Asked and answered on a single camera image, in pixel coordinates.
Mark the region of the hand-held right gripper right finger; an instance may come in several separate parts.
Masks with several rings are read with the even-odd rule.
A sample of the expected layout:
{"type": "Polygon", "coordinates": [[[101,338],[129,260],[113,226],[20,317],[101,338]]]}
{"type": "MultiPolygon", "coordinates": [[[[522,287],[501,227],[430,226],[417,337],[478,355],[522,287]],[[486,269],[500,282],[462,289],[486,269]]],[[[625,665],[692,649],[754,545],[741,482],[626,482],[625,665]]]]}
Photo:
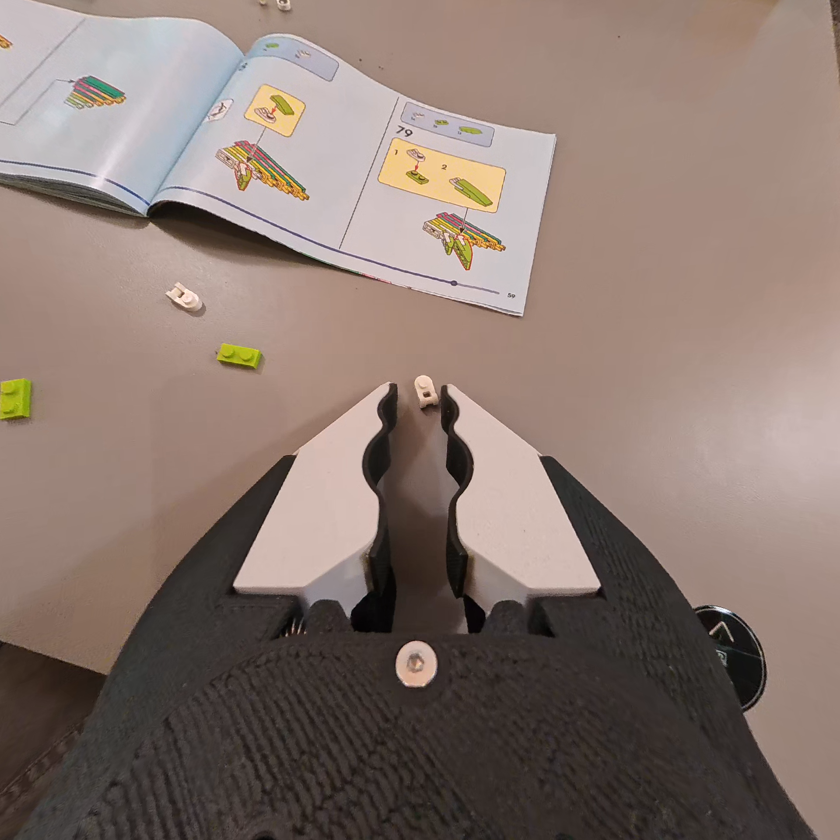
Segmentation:
{"type": "Polygon", "coordinates": [[[441,391],[440,420],[458,486],[446,570],[468,633],[478,634],[501,602],[530,613],[545,597],[596,595],[601,583],[540,452],[451,384],[441,391]]]}

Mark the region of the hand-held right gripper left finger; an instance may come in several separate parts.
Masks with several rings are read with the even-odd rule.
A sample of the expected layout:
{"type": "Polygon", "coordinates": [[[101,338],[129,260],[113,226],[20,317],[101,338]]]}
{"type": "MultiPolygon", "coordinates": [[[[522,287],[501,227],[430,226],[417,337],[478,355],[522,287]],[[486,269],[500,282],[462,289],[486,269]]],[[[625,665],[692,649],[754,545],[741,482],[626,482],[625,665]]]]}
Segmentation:
{"type": "Polygon", "coordinates": [[[235,580],[236,592],[339,603],[353,629],[391,632],[396,579],[379,483],[397,385],[384,383],[301,446],[235,580]]]}

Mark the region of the lego instruction booklet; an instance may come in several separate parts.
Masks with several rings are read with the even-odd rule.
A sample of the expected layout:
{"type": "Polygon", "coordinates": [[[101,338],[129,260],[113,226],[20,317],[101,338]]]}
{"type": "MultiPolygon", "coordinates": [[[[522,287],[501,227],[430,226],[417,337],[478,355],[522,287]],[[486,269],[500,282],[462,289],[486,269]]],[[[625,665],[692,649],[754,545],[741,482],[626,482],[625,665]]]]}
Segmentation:
{"type": "Polygon", "coordinates": [[[204,210],[354,274],[520,317],[554,135],[408,98],[304,38],[2,2],[2,184],[204,210]]]}

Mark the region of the black round desk control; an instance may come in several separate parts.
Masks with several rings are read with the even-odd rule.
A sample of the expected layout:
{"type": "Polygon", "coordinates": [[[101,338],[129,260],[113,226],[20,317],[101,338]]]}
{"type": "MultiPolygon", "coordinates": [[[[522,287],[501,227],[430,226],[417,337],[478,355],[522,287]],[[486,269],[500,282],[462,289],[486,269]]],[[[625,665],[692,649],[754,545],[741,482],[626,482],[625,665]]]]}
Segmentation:
{"type": "Polygon", "coordinates": [[[735,612],[719,605],[694,608],[728,673],[743,712],[755,707],[768,681],[763,647],[751,626],[735,612]]]}

